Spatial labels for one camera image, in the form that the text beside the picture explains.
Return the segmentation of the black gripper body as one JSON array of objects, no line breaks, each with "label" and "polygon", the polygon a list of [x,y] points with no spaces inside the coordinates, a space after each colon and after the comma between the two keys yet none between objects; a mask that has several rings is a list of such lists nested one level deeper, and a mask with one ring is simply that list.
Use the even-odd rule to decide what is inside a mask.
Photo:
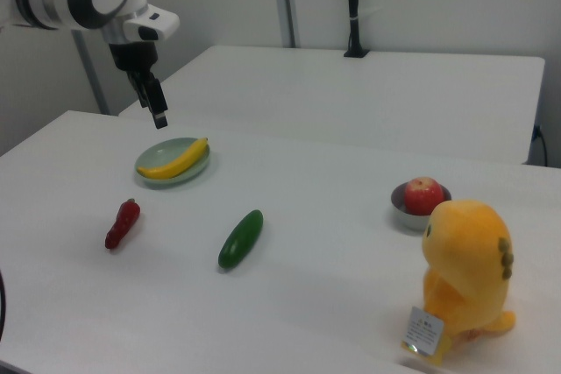
[{"label": "black gripper body", "polygon": [[153,42],[109,44],[116,67],[125,72],[147,73],[158,60]]}]

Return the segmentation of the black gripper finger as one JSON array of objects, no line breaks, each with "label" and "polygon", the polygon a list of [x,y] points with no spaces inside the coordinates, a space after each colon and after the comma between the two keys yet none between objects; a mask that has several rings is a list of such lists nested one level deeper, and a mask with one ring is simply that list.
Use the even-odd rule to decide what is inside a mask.
[{"label": "black gripper finger", "polygon": [[146,95],[155,127],[157,129],[167,127],[167,103],[158,79],[152,78],[146,83]]},{"label": "black gripper finger", "polygon": [[151,83],[153,74],[149,71],[129,71],[128,80],[137,93],[142,108],[151,108]]}]

